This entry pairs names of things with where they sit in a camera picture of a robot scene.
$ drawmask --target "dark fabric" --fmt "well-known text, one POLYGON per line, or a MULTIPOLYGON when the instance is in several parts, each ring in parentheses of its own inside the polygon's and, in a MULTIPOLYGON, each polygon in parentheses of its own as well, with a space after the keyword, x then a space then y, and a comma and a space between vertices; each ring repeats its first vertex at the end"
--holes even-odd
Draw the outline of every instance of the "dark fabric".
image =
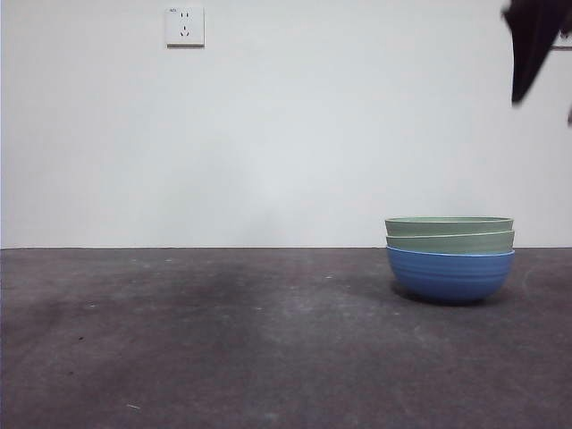
POLYGON ((532 87, 554 39, 569 26, 570 12, 572 0, 512 0, 504 11, 515 57, 513 103, 520 103, 532 87))

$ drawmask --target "concrete floor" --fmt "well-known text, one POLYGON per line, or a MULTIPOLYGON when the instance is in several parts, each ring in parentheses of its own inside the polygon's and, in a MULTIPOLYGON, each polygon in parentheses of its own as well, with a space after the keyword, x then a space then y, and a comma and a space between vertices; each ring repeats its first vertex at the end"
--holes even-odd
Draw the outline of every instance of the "concrete floor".
POLYGON ((572 427, 572 249, 471 307, 381 249, 2 252, 3 429, 572 427))

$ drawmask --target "outlet cover plate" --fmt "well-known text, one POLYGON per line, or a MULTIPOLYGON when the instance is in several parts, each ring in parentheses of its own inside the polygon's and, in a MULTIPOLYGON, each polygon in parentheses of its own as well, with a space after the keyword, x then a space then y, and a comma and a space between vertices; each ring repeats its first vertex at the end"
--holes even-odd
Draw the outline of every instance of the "outlet cover plate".
POLYGON ((205 45, 205 8, 172 7, 165 11, 167 47, 205 45))
POLYGON ((562 33, 558 33, 552 49, 572 51, 572 33, 569 33, 567 36, 564 36, 562 33))

